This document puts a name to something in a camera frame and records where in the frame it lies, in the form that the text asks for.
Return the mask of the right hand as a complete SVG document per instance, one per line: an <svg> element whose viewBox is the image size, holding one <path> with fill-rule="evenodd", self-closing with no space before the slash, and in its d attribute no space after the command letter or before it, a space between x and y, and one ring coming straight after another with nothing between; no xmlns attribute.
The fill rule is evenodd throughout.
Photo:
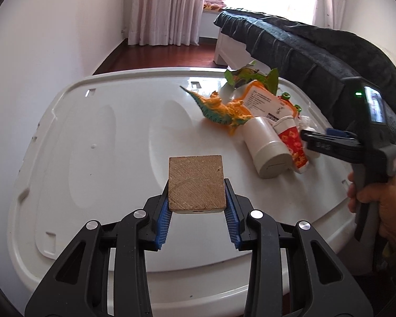
<svg viewBox="0 0 396 317"><path fill-rule="evenodd" d="M356 190L353 172L348 175L348 180L351 182L348 189L350 212L356 212L357 202L377 202L381 219L379 233L393 248L396 248L396 174L387 183L368 185L359 193Z"/></svg>

